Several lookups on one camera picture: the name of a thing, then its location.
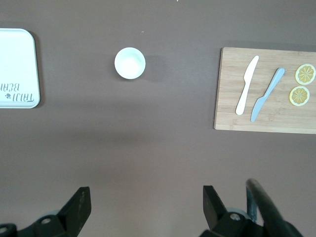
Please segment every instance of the white bowl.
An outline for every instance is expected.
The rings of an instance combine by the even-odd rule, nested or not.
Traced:
[[[144,55],[136,48],[124,48],[115,57],[115,69],[125,79],[138,78],[145,70]]]

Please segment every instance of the plastic knife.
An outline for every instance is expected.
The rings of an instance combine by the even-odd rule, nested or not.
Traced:
[[[251,114],[251,119],[250,121],[254,122],[263,106],[263,104],[265,103],[265,101],[267,100],[268,96],[270,95],[271,91],[275,88],[275,86],[277,85],[277,83],[280,81],[280,79],[282,78],[282,76],[285,73],[285,69],[284,68],[278,68],[276,70],[276,73],[274,74],[267,90],[266,93],[260,97],[259,99],[257,99],[253,109],[252,109],[252,114]]]
[[[245,75],[243,76],[243,79],[245,81],[245,86],[242,90],[241,97],[238,101],[237,107],[236,107],[236,114],[237,115],[242,115],[243,111],[245,110],[245,105],[246,105],[246,100],[247,100],[247,95],[248,95],[248,90],[250,86],[250,82],[253,76],[253,73],[255,71],[255,68],[257,66],[259,60],[259,56],[255,56],[251,62],[249,63]]]

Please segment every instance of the citrus slice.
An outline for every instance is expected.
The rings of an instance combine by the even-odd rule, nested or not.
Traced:
[[[292,105],[302,106],[307,103],[310,98],[310,91],[304,86],[297,86],[290,92],[289,99]]]
[[[316,69],[312,64],[303,64],[295,73],[296,81],[301,85],[308,85],[315,79]]]

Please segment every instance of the wooden cutting board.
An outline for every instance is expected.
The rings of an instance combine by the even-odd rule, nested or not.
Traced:
[[[244,87],[243,76],[254,56],[259,61],[250,84],[242,115],[235,113]],[[302,64],[316,67],[316,53],[250,48],[222,49],[214,128],[218,130],[316,134],[316,79],[305,87],[310,99],[303,106],[289,101],[290,91],[300,84],[295,72]],[[286,72],[264,103],[257,119],[250,121],[256,100],[263,96],[277,68]]]

